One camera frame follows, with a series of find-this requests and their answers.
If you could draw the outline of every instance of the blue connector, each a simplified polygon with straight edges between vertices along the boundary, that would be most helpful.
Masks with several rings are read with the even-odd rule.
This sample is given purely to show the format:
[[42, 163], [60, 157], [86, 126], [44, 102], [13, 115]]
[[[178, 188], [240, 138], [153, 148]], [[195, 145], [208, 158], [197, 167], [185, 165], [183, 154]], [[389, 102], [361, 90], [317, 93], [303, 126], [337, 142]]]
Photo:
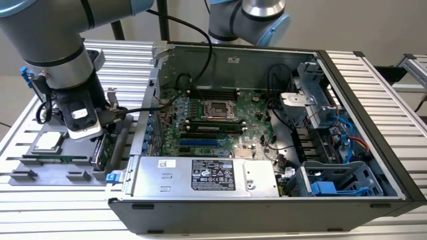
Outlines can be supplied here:
[[[347, 121], [343, 117], [333, 115], [332, 116], [335, 119], [339, 119], [340, 122], [343, 122], [344, 124], [347, 124], [349, 126], [349, 132], [351, 132], [351, 136], [355, 136], [355, 127], [353, 124]], [[349, 148], [348, 148], [348, 154], [347, 157], [343, 161], [343, 164], [349, 163], [349, 160], [352, 159], [352, 155], [353, 155], [353, 140], [349, 140]]]
[[348, 145], [348, 144], [349, 144], [348, 135], [347, 135], [347, 132], [345, 132], [345, 131], [341, 131], [341, 132], [340, 132], [340, 140], [341, 140], [341, 143], [343, 143], [344, 145]]

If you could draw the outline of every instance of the motherboard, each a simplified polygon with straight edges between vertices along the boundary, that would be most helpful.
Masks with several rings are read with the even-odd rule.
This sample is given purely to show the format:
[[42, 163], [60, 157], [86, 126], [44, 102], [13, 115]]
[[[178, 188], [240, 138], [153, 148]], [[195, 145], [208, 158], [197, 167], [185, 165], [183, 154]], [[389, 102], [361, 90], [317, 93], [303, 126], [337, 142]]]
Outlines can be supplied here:
[[[176, 94], [161, 91], [160, 102]], [[265, 94], [256, 90], [193, 89], [160, 112], [162, 156], [275, 159]]]

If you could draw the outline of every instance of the blue latch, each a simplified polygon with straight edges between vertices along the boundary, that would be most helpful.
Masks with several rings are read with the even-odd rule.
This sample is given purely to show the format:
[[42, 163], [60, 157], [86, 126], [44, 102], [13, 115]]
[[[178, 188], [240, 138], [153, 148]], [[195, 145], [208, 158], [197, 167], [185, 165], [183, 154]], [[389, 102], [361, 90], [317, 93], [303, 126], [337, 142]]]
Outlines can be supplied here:
[[25, 83], [26, 83], [28, 87], [32, 89], [33, 88], [33, 83], [29, 80], [29, 75], [33, 74], [33, 72], [32, 71], [28, 72], [28, 67], [26, 66], [22, 66], [18, 71], [20, 71], [20, 76], [25, 80]]
[[311, 184], [311, 190], [317, 197], [359, 197], [367, 195], [369, 188], [360, 187], [356, 190], [336, 190], [335, 184], [331, 181], [316, 181]]
[[106, 177], [105, 177], [105, 183], [108, 184], [120, 184], [120, 176], [121, 174], [116, 174], [116, 173], [108, 173]]

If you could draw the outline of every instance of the blue cable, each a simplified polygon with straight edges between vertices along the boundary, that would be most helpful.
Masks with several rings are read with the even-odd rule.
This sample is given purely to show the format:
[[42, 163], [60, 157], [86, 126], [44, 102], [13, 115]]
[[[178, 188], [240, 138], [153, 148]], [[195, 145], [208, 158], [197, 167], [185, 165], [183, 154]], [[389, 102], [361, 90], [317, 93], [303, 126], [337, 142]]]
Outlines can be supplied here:
[[[339, 121], [341, 121], [344, 124], [347, 124], [349, 126], [351, 136], [353, 136], [355, 135], [353, 124], [349, 121], [347, 121], [344, 118], [341, 118], [340, 116], [333, 115], [332, 117], [335, 119], [339, 119]], [[349, 139], [348, 155], [345, 157], [345, 160], [343, 161], [343, 164], [349, 163], [349, 159], [352, 158], [352, 155], [353, 155], [353, 140]]]

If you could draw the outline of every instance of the white sticker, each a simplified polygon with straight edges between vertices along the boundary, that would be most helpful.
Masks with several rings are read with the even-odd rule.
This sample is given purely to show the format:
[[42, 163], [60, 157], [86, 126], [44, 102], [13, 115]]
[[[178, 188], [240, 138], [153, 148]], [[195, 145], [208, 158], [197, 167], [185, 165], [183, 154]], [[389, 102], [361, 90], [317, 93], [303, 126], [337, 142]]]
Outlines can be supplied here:
[[73, 119], [84, 118], [88, 115], [88, 110], [85, 108], [76, 110], [70, 113]]
[[158, 168], [174, 168], [176, 160], [158, 160]]
[[240, 58], [239, 57], [228, 57], [228, 63], [229, 64], [237, 64], [240, 63]]

